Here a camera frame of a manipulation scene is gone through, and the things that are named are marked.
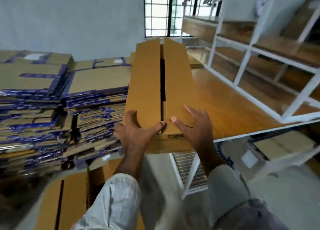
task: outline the gray sleeve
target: gray sleeve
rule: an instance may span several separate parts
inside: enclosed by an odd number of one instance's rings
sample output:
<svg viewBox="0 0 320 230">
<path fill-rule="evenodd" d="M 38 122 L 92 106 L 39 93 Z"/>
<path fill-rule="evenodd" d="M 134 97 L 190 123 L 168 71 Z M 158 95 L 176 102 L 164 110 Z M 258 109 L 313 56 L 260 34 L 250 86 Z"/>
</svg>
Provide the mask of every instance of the gray sleeve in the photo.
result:
<svg viewBox="0 0 320 230">
<path fill-rule="evenodd" d="M 115 174 L 104 184 L 93 205 L 74 229 L 136 229 L 140 200 L 137 180 L 127 174 Z"/>
<path fill-rule="evenodd" d="M 243 177 L 227 165 L 210 172 L 208 191 L 211 225 L 235 206 L 254 198 Z"/>
</svg>

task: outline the wall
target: wall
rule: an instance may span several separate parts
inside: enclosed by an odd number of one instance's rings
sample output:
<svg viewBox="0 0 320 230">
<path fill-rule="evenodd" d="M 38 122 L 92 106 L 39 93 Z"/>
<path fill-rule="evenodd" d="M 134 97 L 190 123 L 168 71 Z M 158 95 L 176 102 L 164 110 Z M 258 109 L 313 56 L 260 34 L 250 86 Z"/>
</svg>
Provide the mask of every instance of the wall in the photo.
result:
<svg viewBox="0 0 320 230">
<path fill-rule="evenodd" d="M 143 0 L 0 0 L 0 49 L 129 56 L 144 40 Z"/>
<path fill-rule="evenodd" d="M 305 0 L 276 0 L 264 27 L 263 34 L 280 34 L 304 1 Z M 257 0 L 229 0 L 225 19 L 256 20 L 256 2 Z"/>
</svg>

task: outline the window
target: window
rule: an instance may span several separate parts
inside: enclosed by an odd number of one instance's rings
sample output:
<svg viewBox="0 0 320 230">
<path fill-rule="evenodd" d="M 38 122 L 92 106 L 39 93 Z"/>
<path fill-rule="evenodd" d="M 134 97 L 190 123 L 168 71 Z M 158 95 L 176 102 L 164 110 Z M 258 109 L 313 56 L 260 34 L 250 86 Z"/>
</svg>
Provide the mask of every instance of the window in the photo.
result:
<svg viewBox="0 0 320 230">
<path fill-rule="evenodd" d="M 184 0 L 144 0 L 145 4 L 145 36 L 168 37 L 181 35 Z M 215 3 L 212 16 L 215 16 L 218 3 Z M 210 5 L 202 1 L 192 0 L 187 3 L 185 15 L 209 16 Z"/>
</svg>

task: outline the person's right hand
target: person's right hand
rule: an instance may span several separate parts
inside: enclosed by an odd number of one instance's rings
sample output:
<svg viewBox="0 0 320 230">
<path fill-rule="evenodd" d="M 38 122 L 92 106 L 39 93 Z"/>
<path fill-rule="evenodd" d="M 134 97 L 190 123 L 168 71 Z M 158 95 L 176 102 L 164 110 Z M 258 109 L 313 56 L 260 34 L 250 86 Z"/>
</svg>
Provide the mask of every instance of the person's right hand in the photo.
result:
<svg viewBox="0 0 320 230">
<path fill-rule="evenodd" d="M 204 108 L 201 108 L 201 112 L 198 113 L 187 105 L 184 105 L 184 107 L 194 117 L 194 127 L 186 126 L 175 116 L 170 118 L 171 122 L 184 134 L 197 153 L 214 148 L 212 124 L 207 112 Z"/>
</svg>

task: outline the hand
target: hand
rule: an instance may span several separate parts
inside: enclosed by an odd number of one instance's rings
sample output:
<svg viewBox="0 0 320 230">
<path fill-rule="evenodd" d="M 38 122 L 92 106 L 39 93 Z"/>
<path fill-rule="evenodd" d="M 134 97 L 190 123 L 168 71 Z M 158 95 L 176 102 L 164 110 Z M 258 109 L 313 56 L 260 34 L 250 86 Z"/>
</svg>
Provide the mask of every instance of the hand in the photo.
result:
<svg viewBox="0 0 320 230">
<path fill-rule="evenodd" d="M 198 154 L 202 150 L 214 148 L 212 123 L 207 112 L 204 108 L 201 108 L 201 113 L 198 113 L 187 105 L 184 105 L 184 107 L 194 117 L 194 127 L 186 126 L 174 116 L 170 118 L 171 122 L 184 134 Z"/>
<path fill-rule="evenodd" d="M 165 123 L 160 121 L 150 129 L 141 129 L 133 122 L 133 117 L 136 116 L 137 111 L 130 110 L 126 112 L 125 122 L 123 126 L 117 123 L 114 126 L 113 136 L 117 137 L 122 144 L 125 152 L 127 150 L 134 150 L 136 152 L 144 153 L 150 144 L 152 137 L 162 130 Z"/>
</svg>

